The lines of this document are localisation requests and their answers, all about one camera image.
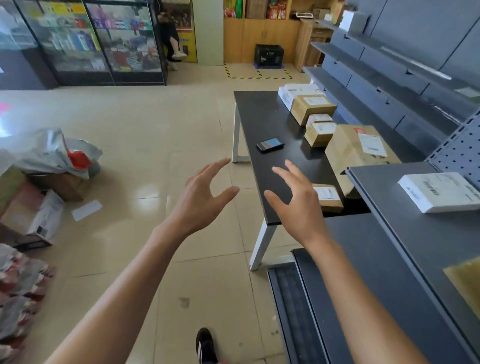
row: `seated person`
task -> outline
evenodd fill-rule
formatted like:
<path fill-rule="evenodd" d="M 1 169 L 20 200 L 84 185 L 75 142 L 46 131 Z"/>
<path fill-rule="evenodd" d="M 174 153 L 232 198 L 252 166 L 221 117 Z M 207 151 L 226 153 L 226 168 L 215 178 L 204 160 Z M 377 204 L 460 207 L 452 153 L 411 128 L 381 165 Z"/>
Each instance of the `seated person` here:
<path fill-rule="evenodd" d="M 167 47 L 167 61 L 169 66 L 176 70 L 175 62 L 187 58 L 187 55 L 180 49 L 180 38 L 175 27 L 175 22 L 165 12 L 162 0 L 154 1 L 154 12 L 158 19 L 158 32 L 162 43 Z"/>

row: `phone screen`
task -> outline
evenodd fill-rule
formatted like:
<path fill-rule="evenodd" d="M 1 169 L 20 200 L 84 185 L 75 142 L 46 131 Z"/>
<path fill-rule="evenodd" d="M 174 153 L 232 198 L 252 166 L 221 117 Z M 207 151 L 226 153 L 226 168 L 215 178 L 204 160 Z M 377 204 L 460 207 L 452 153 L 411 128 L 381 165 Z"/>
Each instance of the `phone screen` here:
<path fill-rule="evenodd" d="M 261 144 L 262 147 L 264 147 L 265 149 L 270 149 L 270 148 L 273 148 L 273 147 L 275 147 L 275 146 L 282 145 L 283 143 L 280 142 L 277 138 L 273 138 L 273 139 L 265 140 L 264 142 L 261 142 L 260 144 Z"/>

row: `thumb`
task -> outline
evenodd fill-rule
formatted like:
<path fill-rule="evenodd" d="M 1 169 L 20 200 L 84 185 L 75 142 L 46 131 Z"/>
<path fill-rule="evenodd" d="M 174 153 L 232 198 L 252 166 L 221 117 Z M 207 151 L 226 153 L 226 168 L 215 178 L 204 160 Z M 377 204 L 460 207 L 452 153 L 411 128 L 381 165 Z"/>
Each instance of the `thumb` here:
<path fill-rule="evenodd" d="M 268 203 L 270 204 L 271 207 L 273 207 L 273 210 L 277 213 L 277 215 L 281 214 L 281 210 L 287 207 L 282 200 L 280 200 L 280 197 L 278 197 L 275 193 L 272 191 L 266 190 L 264 192 L 264 196 L 267 199 Z"/>
<path fill-rule="evenodd" d="M 237 186 L 232 186 L 227 188 L 221 194 L 214 198 L 217 206 L 220 207 L 220 211 L 238 194 L 240 188 Z"/>

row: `pegboard panel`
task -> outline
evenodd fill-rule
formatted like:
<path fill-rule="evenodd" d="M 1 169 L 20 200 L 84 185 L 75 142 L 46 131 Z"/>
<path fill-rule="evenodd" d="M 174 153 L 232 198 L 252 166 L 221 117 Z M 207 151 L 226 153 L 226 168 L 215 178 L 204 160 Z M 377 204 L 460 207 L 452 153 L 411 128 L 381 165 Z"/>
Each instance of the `pegboard panel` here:
<path fill-rule="evenodd" d="M 440 172 L 458 172 L 480 190 L 480 110 L 428 158 Z"/>

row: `tile floor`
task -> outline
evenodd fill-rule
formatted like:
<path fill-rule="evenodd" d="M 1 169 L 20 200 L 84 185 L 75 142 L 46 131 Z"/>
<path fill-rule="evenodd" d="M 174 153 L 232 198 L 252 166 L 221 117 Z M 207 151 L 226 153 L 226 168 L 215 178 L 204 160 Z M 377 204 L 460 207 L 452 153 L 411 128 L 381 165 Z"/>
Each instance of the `tile floor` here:
<path fill-rule="evenodd" d="M 102 173 L 87 197 L 103 208 L 79 222 L 65 213 L 55 245 L 34 253 L 55 264 L 58 274 L 22 364 L 49 356 L 169 214 L 185 180 L 230 155 L 233 91 L 273 91 L 308 81 L 288 70 L 292 80 L 233 80 L 222 66 L 181 64 L 169 86 L 0 92 L 0 102 L 10 105 L 0 134 L 59 126 L 104 151 Z M 246 153 L 242 140 L 240 151 Z M 175 254 L 128 363 L 196 363 L 194 338 L 201 326 L 212 330 L 224 361 L 286 362 L 266 272 L 248 270 L 262 221 L 250 165 L 225 167 L 212 192 L 233 184 L 241 188 L 234 202 Z M 267 254 L 284 255 L 296 246 L 280 227 Z"/>

